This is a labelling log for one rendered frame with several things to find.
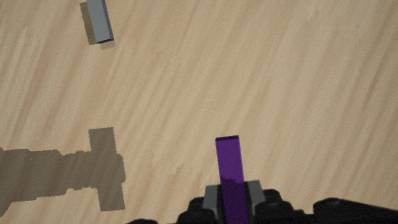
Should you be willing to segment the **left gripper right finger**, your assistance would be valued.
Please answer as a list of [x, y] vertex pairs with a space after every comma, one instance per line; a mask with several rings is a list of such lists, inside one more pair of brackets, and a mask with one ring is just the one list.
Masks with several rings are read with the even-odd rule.
[[249, 224], [398, 224], [394, 209], [331, 197], [315, 202], [313, 214], [305, 214], [279, 191], [262, 190], [259, 180], [244, 181], [244, 187]]

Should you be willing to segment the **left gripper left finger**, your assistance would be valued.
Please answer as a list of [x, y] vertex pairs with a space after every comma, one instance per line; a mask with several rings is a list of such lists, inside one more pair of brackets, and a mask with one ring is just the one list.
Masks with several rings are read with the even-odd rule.
[[[192, 199], [187, 210], [178, 216], [176, 223], [171, 224], [226, 224], [221, 184], [206, 186], [204, 197]], [[158, 222], [151, 219], [136, 219], [127, 224], [158, 224]]]

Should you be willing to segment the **grey rectangular block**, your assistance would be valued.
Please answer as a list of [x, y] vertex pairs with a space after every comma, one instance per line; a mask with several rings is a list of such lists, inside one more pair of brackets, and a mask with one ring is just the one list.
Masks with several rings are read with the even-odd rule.
[[86, 0], [97, 43], [114, 40], [105, 0]]

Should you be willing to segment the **purple rod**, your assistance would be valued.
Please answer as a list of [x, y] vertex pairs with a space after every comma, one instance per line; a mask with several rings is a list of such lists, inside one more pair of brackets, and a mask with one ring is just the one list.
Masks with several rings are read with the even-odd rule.
[[226, 224], [249, 224], [239, 136], [215, 139]]

